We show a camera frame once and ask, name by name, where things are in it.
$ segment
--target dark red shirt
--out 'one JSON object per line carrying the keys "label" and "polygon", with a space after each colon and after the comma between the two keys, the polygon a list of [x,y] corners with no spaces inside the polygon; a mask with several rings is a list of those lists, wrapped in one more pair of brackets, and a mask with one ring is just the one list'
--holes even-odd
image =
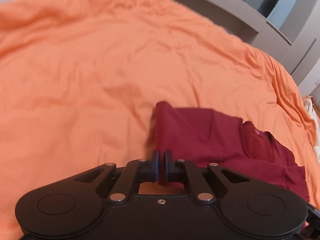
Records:
{"label": "dark red shirt", "polygon": [[218,163],[253,178],[286,188],[309,201],[304,167],[269,132],[251,122],[212,109],[174,109],[156,105],[156,149],[200,167]]}

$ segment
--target shirt label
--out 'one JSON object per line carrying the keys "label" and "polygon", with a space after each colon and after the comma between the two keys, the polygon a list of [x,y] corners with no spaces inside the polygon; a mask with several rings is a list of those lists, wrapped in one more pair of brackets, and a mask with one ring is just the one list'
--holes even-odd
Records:
{"label": "shirt label", "polygon": [[255,132],[256,134],[258,134],[260,137],[262,137],[262,132],[261,132],[261,131],[259,131],[259,130],[257,130],[257,129],[254,129],[254,132]]}

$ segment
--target orange bed sheet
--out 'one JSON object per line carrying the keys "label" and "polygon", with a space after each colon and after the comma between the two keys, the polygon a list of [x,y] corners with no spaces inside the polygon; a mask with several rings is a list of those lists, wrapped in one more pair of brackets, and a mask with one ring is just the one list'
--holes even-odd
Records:
{"label": "orange bed sheet", "polygon": [[320,207],[315,125],[266,53],[172,0],[16,0],[0,6],[0,239],[22,235],[24,193],[147,157],[161,100],[270,131]]}

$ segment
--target white cloth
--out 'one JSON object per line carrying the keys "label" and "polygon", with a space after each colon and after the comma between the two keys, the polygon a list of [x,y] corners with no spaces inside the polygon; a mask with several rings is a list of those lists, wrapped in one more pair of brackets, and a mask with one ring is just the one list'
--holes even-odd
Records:
{"label": "white cloth", "polygon": [[317,132],[317,145],[314,147],[316,157],[318,160],[318,163],[320,164],[320,127],[318,124],[318,117],[316,115],[316,112],[314,111],[312,107],[312,102],[310,98],[307,98],[303,101],[303,105],[306,108],[308,114],[310,115],[311,119],[315,121],[316,123],[316,132]]}

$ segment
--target orange fabric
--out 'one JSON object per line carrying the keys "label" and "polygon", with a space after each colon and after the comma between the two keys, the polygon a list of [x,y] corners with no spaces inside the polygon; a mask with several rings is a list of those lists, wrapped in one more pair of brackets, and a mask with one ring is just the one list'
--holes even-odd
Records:
{"label": "orange fabric", "polygon": [[320,207],[315,127],[284,68],[172,0],[16,0],[0,6],[0,239],[21,236],[33,188],[153,148],[152,110],[252,120],[306,167]]}

